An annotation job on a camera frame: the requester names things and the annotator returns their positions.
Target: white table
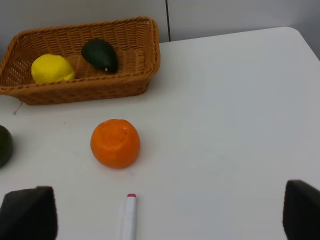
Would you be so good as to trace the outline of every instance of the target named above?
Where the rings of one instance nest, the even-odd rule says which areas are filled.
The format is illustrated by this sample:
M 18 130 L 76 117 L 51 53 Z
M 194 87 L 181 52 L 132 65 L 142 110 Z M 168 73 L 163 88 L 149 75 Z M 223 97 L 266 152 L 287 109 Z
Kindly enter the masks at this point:
M 58 240 L 116 240 L 128 193 L 137 240 L 284 240 L 287 180 L 320 189 L 320 62 L 280 27 L 162 43 L 145 94 L 19 106 L 1 97 L 15 154 L 0 197 L 53 186 Z M 141 153 L 127 169 L 91 153 L 95 127 L 126 119 Z

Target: white marker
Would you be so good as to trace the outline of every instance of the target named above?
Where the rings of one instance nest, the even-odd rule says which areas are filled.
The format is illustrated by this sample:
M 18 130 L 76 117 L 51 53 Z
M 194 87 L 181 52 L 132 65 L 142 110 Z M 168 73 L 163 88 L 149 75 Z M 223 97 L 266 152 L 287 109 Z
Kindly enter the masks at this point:
M 126 206 L 122 229 L 122 240 L 136 239 L 136 214 L 137 198 L 134 193 L 130 193 L 126 197 Z

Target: brown wicker basket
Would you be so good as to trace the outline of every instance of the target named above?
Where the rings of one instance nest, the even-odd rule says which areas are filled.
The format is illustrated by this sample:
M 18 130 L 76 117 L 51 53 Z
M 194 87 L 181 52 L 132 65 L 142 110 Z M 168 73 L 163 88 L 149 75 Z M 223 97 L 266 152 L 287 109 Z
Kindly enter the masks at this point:
M 93 38 L 104 39 L 114 47 L 117 73 L 107 74 L 83 59 L 81 49 Z M 69 60 L 76 79 L 36 84 L 31 65 L 44 54 Z M 11 40 L 2 59 L 0 94 L 29 105 L 136 96 L 146 91 L 159 67 L 159 31 L 149 17 L 28 30 Z

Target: dark green fruit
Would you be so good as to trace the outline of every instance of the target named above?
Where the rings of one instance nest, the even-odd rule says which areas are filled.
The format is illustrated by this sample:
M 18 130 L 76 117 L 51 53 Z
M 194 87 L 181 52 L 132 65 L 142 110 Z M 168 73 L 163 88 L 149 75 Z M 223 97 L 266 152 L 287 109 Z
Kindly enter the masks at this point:
M 13 145 L 11 133 L 0 125 L 0 168 L 10 159 Z
M 94 67 L 114 74 L 118 71 L 118 59 L 114 48 L 105 40 L 89 40 L 81 50 L 82 57 Z

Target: lemon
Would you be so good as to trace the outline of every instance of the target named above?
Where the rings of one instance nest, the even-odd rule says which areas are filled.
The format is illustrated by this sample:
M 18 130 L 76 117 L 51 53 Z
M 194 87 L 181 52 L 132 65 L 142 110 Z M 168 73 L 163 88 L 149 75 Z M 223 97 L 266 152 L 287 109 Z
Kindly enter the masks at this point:
M 31 74 L 37 84 L 75 79 L 75 71 L 70 63 L 62 56 L 52 54 L 38 57 L 32 63 Z

